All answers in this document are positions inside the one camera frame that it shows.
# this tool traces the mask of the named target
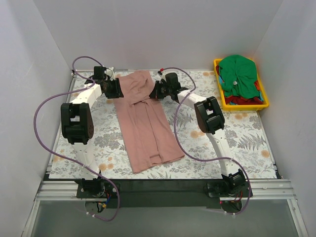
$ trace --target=table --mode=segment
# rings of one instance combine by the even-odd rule
[[[117,72],[125,76],[132,71]],[[221,98],[217,81],[213,72],[188,71],[196,82],[196,94],[209,97],[215,96],[219,103]],[[88,77],[92,72],[82,73]],[[177,72],[182,86],[192,88],[192,82],[182,72]],[[151,71],[153,80],[160,77],[156,71]],[[74,77],[71,90],[83,88],[85,80]],[[70,97],[73,100],[77,93]],[[177,103],[170,97],[161,100],[167,120],[172,124]],[[91,108],[95,127],[92,143],[94,155],[102,175],[111,179],[218,179],[221,177],[220,166],[215,162],[199,162],[185,156],[179,161],[158,165],[138,174],[133,174],[129,164],[117,119],[113,99],[104,95],[98,98]],[[225,134],[234,158],[243,165],[250,179],[276,178],[274,159],[270,152],[268,140],[265,136],[260,117],[254,111],[224,112]],[[200,131],[195,111],[183,106],[178,114],[178,136],[186,151],[201,159],[215,158],[216,154],[207,136]],[[76,158],[75,152],[60,130],[57,134],[54,150],[70,158]],[[50,179],[78,179],[81,178],[82,167],[60,158],[51,157]]]

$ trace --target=pink pants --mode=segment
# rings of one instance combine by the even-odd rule
[[[133,173],[181,159],[159,100],[149,98],[155,86],[149,71],[119,77],[119,82],[124,98],[114,105]]]

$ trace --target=floral pattern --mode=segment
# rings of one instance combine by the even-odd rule
[[[131,71],[119,72],[125,76]],[[195,80],[196,94],[209,97],[215,96],[221,104],[217,81],[213,72],[188,72]],[[182,86],[192,88],[192,82],[182,72],[177,72]],[[151,72],[153,80],[159,80],[157,72]],[[74,78],[74,88],[83,87],[84,80]],[[78,94],[72,94],[73,100]],[[177,103],[170,97],[161,100],[162,107],[173,130],[174,113]],[[225,117],[225,135],[234,158],[240,162],[250,178],[276,178],[271,154],[262,130],[257,112],[223,112]],[[104,95],[99,97],[91,108],[94,123],[94,155],[102,174],[107,178],[120,179],[212,179],[221,178],[219,162],[199,162],[184,157],[179,161],[158,165],[138,174],[133,174],[113,100]],[[207,136],[200,131],[194,110],[183,106],[177,117],[179,140],[186,151],[201,159],[215,158],[216,154]],[[61,134],[58,135],[55,150],[59,154],[76,158],[72,146]],[[81,178],[82,167],[52,157],[50,178]]]

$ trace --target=gray wall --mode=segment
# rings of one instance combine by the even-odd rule
[[[313,0],[285,0],[255,53],[271,103],[262,122],[310,236],[316,236],[315,12]]]
[[[252,56],[282,0],[34,0],[68,65],[210,69]],[[92,69],[89,61],[79,69]]]
[[[33,132],[37,106],[68,89],[71,71],[32,0],[0,1],[0,236],[20,236],[48,163]],[[55,99],[39,115],[52,146],[59,125]]]

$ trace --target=pile of clothes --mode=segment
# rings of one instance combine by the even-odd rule
[[[240,55],[224,58],[216,66],[226,104],[262,105],[256,65]]]

